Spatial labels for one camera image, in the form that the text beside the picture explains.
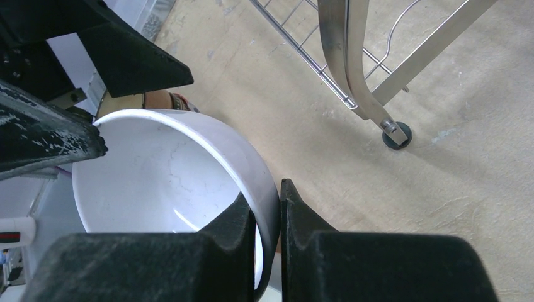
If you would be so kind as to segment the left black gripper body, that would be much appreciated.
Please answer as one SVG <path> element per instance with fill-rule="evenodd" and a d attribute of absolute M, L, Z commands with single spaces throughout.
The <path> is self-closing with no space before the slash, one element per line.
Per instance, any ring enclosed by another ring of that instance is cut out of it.
<path fill-rule="evenodd" d="M 85 100 L 48 43 L 76 34 L 108 87 L 105 58 L 91 36 L 108 12 L 106 1 L 1 1 L 1 81 L 49 104 Z"/>

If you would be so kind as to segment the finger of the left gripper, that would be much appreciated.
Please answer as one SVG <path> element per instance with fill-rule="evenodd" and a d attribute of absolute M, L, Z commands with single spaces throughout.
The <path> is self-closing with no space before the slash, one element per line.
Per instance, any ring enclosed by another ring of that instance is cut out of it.
<path fill-rule="evenodd" d="M 112 97 L 187 86 L 190 68 L 143 37 L 104 1 L 78 1 L 83 16 L 77 31 Z"/>
<path fill-rule="evenodd" d="M 107 150 L 96 126 L 1 82 L 1 179 L 95 159 Z"/>

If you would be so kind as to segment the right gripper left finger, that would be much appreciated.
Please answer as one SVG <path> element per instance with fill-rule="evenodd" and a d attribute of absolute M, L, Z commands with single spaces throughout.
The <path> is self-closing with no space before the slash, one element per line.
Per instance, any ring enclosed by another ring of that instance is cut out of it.
<path fill-rule="evenodd" d="M 23 301 L 253 301 L 245 197 L 195 233 L 72 234 L 46 252 Z"/>

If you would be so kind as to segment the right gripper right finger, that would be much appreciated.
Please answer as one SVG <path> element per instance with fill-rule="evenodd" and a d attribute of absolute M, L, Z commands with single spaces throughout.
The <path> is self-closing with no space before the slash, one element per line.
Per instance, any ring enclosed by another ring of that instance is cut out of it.
<path fill-rule="evenodd" d="M 283 301 L 497 301 L 485 267 L 448 235 L 342 232 L 281 182 Z"/>

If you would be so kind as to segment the steel two-tier dish rack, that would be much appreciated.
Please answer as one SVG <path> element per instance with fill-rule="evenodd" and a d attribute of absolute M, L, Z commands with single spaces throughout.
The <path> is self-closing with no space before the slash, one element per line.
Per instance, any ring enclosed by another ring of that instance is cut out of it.
<path fill-rule="evenodd" d="M 396 68 L 390 69 L 385 61 L 390 55 L 394 32 L 403 17 L 418 4 L 417 1 L 412 1 L 390 27 L 386 50 L 381 57 L 364 46 L 368 1 L 298 1 L 283 21 L 278 21 L 268 11 L 270 1 L 252 2 L 349 110 L 363 120 L 373 121 L 380 128 L 384 144 L 392 150 L 406 148 L 413 134 L 407 124 L 395 121 L 384 106 L 399 92 L 409 92 L 408 83 L 494 3 L 464 1 Z M 284 26 L 304 4 L 317 12 L 318 21 L 298 42 Z"/>

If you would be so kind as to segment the clear plastic screw box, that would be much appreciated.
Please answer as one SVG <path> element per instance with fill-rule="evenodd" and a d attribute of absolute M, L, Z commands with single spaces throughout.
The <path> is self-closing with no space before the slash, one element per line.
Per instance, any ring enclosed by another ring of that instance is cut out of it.
<path fill-rule="evenodd" d="M 147 1 L 140 17 L 140 33 L 151 42 L 155 42 L 164 22 L 167 20 L 175 0 Z"/>

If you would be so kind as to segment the brown glazed bowl stack top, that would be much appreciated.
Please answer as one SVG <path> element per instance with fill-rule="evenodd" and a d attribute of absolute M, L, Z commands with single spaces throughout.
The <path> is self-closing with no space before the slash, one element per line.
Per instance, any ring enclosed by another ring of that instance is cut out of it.
<path fill-rule="evenodd" d="M 198 108 L 184 96 L 162 89 L 142 94 L 131 94 L 114 98 L 106 91 L 100 101 L 95 119 L 109 113 L 123 109 L 172 109 L 193 111 L 199 113 Z"/>

